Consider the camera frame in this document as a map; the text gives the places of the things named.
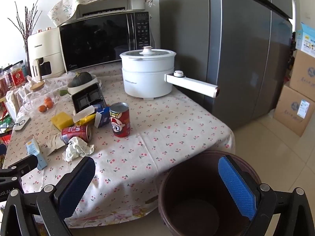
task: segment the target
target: microwave control panel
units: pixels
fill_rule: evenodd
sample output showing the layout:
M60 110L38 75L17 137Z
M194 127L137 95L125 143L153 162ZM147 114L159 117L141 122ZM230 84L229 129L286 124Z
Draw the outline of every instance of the microwave control panel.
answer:
M147 11L134 13L136 49L141 50L144 46L150 46L149 13Z

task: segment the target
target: brown trash bin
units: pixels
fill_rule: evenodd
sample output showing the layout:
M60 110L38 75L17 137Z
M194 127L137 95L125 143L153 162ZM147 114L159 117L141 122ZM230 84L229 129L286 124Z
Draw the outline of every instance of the brown trash bin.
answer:
M235 236L249 222L233 201L218 172L219 159L229 153L204 151L172 168L159 190L158 209L174 236ZM258 184L260 178L243 159L233 155Z

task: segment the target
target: orange fruit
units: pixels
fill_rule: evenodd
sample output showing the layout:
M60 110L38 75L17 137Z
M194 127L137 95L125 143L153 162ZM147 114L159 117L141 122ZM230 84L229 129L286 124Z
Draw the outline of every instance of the orange fruit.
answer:
M51 109L51 108L53 108L54 103L53 103L52 101L48 101L48 102L46 103L46 106L47 106L48 109Z
M46 111L47 111L47 107L44 106L44 105L42 105L42 106L39 106L39 107L38 107L38 110L39 110L40 112L46 112Z
M45 100L44 100L45 105L47 105L47 103L48 103L49 101L51 101L51 98L50 98L50 97L45 98Z

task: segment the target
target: green pumpkin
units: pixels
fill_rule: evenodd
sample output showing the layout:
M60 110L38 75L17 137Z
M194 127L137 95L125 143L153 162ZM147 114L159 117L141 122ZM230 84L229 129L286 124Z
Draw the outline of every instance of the green pumpkin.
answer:
M68 87L78 87L90 81L92 81L92 75L90 75L88 72L76 73L76 76L68 84Z

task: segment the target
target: silver screw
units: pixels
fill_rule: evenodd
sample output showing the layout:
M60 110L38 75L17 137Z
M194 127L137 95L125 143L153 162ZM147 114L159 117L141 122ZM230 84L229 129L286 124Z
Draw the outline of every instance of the silver screw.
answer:
M270 186L267 184L261 184L260 189L263 190L264 192L268 192L270 190Z
M54 186L51 184L48 184L44 187L44 192L49 193L54 189Z
M303 195L304 194L304 190L302 188L297 188L296 192L298 195Z
M11 195L12 197L14 197L14 196L18 195L18 193L19 193L18 190L13 189L13 190L10 192L10 195Z

